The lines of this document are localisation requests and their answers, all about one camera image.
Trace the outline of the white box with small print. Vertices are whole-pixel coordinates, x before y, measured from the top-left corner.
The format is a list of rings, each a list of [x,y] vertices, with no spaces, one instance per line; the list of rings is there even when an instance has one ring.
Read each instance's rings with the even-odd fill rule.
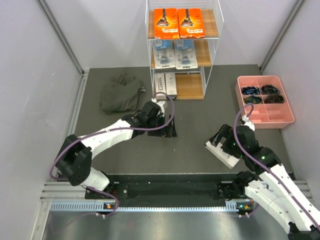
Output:
[[[220,142],[218,143],[217,146],[214,146],[211,144],[210,141],[207,141],[204,146],[229,169],[233,169],[240,161],[239,158],[224,152],[222,149],[222,144]]]

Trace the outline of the slim white H' box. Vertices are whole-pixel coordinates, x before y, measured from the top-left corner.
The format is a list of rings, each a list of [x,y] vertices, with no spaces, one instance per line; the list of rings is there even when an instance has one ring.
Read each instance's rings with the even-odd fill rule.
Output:
[[[165,86],[167,95],[169,95],[172,99],[176,99],[178,96],[178,92],[176,84],[176,75],[174,72],[165,73]]]

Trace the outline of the blue razor blister pack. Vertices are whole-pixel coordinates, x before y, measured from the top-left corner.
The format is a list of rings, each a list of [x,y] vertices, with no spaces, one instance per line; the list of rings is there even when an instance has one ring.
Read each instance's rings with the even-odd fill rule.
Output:
[[[155,40],[152,49],[156,69],[176,67],[175,51],[171,40]]]
[[[198,62],[194,41],[180,39],[173,42],[175,67],[177,70],[197,69]]]

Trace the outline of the orange Gillette Fusion5 box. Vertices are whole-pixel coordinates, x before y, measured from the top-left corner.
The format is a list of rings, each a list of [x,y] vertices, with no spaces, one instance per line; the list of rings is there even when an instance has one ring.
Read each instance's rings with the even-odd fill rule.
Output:
[[[179,8],[177,15],[181,39],[205,37],[206,31],[200,8]]]

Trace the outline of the white Harry's box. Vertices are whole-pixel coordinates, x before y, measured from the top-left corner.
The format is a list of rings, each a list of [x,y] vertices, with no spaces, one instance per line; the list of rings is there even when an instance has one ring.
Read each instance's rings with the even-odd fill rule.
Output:
[[[164,73],[156,73],[154,75],[154,86],[157,100],[166,100],[166,80]]]

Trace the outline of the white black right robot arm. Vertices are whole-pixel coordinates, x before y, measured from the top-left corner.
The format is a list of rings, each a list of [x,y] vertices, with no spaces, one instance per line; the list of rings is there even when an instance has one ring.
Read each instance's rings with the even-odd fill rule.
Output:
[[[206,142],[205,147],[228,168],[239,160],[248,168],[231,183],[218,184],[220,197],[252,200],[281,225],[290,240],[318,240],[320,211],[291,179],[278,156],[259,145],[254,131],[250,120],[241,120],[237,127],[222,125]]]

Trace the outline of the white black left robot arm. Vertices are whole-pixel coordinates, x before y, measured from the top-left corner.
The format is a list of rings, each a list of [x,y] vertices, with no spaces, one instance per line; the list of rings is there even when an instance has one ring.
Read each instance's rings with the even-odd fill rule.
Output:
[[[156,132],[171,126],[175,105],[167,122],[165,101],[147,101],[141,110],[127,114],[114,124],[94,133],[77,137],[69,135],[63,142],[54,161],[54,166],[72,186],[95,189],[102,198],[109,198],[114,191],[109,178],[92,167],[92,160],[103,151],[121,142],[131,140],[145,132]]]

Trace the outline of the green yellow band bundle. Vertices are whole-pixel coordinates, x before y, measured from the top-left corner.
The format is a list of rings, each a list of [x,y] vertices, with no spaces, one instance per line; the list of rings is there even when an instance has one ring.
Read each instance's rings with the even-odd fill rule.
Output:
[[[260,96],[255,96],[255,95],[251,95],[249,97],[246,97],[246,98],[244,98],[243,101],[245,104],[254,104],[254,105],[258,105],[258,104],[263,103],[263,99]]]

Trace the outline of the pink divided bin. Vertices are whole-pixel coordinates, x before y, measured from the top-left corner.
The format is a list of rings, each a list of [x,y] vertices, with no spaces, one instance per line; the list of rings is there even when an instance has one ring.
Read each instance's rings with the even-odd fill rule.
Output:
[[[250,114],[248,118],[257,129],[283,129],[295,121],[278,76],[239,76],[235,93],[240,108],[248,103],[254,105],[253,111],[246,107],[241,115]]]

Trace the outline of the blue band bundle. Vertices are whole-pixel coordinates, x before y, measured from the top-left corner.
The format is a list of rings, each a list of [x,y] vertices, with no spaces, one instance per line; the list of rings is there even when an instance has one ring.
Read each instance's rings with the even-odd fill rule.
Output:
[[[241,89],[243,95],[260,95],[261,90],[256,86],[246,86]]]

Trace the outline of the olive green cloth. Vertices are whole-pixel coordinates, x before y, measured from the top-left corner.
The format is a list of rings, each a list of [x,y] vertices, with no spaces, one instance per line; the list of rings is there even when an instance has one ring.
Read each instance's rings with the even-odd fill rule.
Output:
[[[100,109],[107,114],[135,111],[138,109],[140,95],[145,91],[143,81],[136,76],[116,74],[100,90]]]

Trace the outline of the brown band bundle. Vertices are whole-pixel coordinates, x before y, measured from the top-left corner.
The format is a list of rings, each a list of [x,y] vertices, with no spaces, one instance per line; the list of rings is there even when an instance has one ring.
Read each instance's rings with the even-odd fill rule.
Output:
[[[279,94],[271,94],[265,99],[265,104],[282,104],[284,102],[284,97]]]

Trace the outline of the dark band bundle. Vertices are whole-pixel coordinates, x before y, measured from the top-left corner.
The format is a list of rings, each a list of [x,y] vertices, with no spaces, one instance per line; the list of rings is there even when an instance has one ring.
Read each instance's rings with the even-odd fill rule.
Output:
[[[261,87],[261,92],[265,95],[279,95],[280,91],[272,84],[266,84]]]

